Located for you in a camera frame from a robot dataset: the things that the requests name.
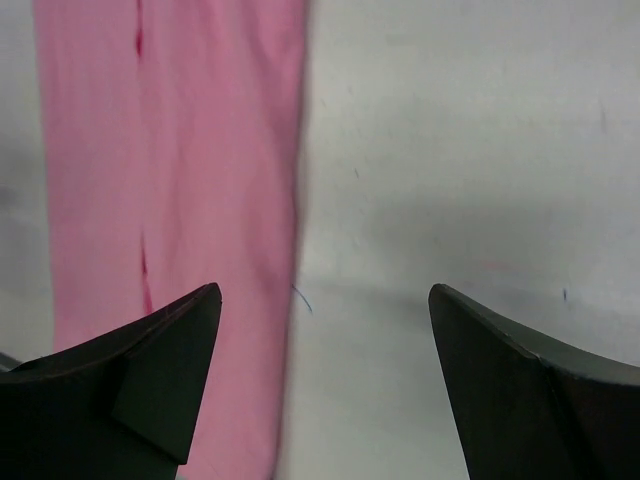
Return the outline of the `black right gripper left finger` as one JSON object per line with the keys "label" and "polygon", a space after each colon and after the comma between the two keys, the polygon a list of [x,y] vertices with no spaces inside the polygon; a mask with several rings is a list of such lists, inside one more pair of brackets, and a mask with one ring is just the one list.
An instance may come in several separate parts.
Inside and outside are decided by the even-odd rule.
{"label": "black right gripper left finger", "polygon": [[2,478],[175,478],[191,450],[221,306],[210,283],[2,373]]}

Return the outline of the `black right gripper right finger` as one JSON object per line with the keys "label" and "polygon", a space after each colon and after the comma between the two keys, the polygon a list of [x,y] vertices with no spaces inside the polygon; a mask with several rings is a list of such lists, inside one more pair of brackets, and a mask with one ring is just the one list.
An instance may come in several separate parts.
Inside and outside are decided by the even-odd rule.
{"label": "black right gripper right finger", "polygon": [[636,479],[639,369],[429,292],[437,353],[472,479]]}

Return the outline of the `pink t-shirt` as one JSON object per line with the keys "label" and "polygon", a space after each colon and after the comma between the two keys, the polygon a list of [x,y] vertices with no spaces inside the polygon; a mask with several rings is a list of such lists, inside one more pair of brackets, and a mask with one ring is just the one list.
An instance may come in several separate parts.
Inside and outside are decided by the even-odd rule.
{"label": "pink t-shirt", "polygon": [[54,346],[215,282],[190,479],[276,469],[304,1],[37,1]]}

